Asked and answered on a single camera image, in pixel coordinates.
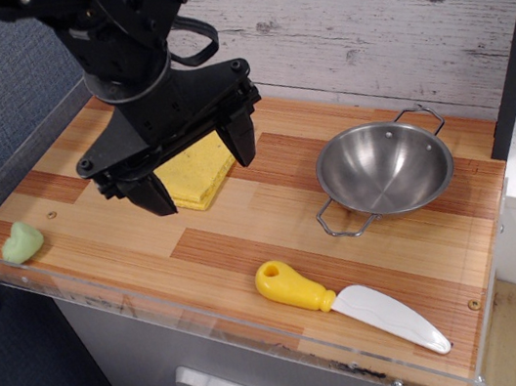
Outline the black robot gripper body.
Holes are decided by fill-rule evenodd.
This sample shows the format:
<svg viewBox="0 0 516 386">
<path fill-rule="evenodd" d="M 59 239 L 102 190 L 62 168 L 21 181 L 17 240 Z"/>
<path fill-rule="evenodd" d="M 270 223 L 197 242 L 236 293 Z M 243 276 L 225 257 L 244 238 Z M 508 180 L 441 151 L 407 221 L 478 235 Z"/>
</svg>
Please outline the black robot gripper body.
<svg viewBox="0 0 516 386">
<path fill-rule="evenodd" d="M 259 102 L 247 60 L 195 69 L 165 63 L 149 85 L 110 82 L 85 73 L 85 85 L 113 116 L 78 160 L 76 172 L 108 197 L 123 197 L 127 176 L 149 173 L 216 132 L 215 112 Z"/>
</svg>

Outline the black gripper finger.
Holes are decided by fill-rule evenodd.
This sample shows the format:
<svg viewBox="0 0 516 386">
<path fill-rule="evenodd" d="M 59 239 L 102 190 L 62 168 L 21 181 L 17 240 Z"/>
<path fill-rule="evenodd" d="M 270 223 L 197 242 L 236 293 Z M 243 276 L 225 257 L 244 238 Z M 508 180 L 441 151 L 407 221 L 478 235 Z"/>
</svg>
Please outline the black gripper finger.
<svg viewBox="0 0 516 386">
<path fill-rule="evenodd" d="M 232 156 L 241 166 L 248 166 L 255 158 L 255 131 L 251 114 L 253 105 L 217 110 L 215 129 Z"/>
<path fill-rule="evenodd" d="M 158 216 L 177 214 L 178 208 L 166 187 L 153 171 L 124 180 L 127 198 L 133 204 Z"/>
</svg>

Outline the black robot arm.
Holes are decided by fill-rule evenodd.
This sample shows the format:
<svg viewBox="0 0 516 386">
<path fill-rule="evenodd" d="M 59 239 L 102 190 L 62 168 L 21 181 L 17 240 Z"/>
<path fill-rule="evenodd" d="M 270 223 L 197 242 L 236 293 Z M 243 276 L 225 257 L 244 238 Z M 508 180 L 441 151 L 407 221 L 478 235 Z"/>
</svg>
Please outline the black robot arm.
<svg viewBox="0 0 516 386">
<path fill-rule="evenodd" d="M 85 85 L 113 108 L 76 170 L 107 198 L 156 215 L 176 211 L 157 167 L 215 133 L 236 161 L 255 156 L 260 95 L 244 59 L 213 64 L 218 33 L 182 17 L 187 0 L 0 0 L 0 21 L 33 18 L 54 30 Z"/>
</svg>

